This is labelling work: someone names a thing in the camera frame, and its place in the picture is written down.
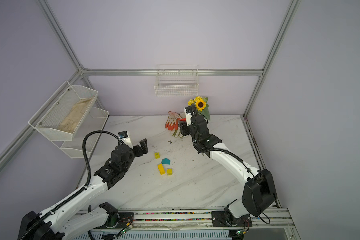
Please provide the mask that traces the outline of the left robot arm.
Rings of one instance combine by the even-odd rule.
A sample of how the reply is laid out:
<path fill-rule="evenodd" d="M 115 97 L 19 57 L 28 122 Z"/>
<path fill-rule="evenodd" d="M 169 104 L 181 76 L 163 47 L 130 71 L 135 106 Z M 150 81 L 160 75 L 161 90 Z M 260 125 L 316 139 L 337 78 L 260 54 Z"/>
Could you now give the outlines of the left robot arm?
<path fill-rule="evenodd" d="M 104 225 L 118 210 L 109 203 L 100 204 L 94 211 L 68 223 L 85 205 L 111 189 L 129 170 L 134 159 L 148 153 L 147 139 L 138 145 L 116 146 L 111 157 L 98 169 L 91 180 L 55 205 L 35 213 L 26 214 L 21 222 L 19 240 L 68 240 L 90 229 Z"/>

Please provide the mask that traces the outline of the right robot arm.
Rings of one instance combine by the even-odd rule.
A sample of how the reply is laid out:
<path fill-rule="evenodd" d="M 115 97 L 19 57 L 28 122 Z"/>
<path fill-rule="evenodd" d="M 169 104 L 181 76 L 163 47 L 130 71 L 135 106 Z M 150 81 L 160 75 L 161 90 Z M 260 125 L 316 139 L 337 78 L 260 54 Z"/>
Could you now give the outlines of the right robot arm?
<path fill-rule="evenodd" d="M 265 215 L 264 211 L 278 199 L 272 173 L 251 166 L 231 152 L 220 138 L 210 133 L 208 122 L 201 114 L 193 112 L 185 116 L 179 123 L 181 134 L 191 136 L 199 154 L 217 161 L 243 185 L 241 199 L 224 208 L 223 224 L 233 227 L 240 224 L 242 217 Z"/>

